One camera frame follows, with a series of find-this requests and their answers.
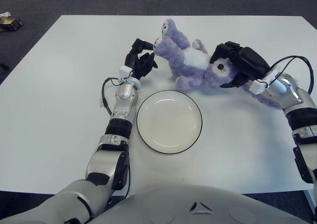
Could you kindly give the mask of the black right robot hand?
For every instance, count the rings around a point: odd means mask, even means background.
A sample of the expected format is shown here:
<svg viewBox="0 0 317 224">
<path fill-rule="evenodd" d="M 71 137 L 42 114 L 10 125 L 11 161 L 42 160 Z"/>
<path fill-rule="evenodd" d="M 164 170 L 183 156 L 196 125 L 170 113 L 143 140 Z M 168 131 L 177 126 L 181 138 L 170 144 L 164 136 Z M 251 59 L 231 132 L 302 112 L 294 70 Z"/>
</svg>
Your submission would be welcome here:
<svg viewBox="0 0 317 224">
<path fill-rule="evenodd" d="M 239 88 L 250 80 L 264 78 L 270 70 L 267 62 L 253 49 L 241 47 L 231 41 L 219 44 L 211 56 L 210 62 L 213 63 L 220 58 L 229 59 L 237 71 L 231 81 L 223 82 L 220 85 L 221 88 Z"/>
</svg>

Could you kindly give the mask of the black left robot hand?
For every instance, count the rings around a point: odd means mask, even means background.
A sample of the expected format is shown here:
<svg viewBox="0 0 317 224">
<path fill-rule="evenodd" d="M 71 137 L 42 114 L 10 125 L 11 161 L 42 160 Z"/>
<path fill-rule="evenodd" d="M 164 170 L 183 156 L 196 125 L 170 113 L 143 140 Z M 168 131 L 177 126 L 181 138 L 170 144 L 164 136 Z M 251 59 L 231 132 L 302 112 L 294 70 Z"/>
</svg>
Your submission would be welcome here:
<svg viewBox="0 0 317 224">
<path fill-rule="evenodd" d="M 148 73 L 151 72 L 152 68 L 158 68 L 157 63 L 155 62 L 154 52 L 145 53 L 139 57 L 139 54 L 146 51 L 153 51 L 153 44 L 143 41 L 139 38 L 135 40 L 132 45 L 132 49 L 127 54 L 124 65 L 132 69 L 132 77 L 138 80 L 141 77 L 145 77 Z"/>
</svg>

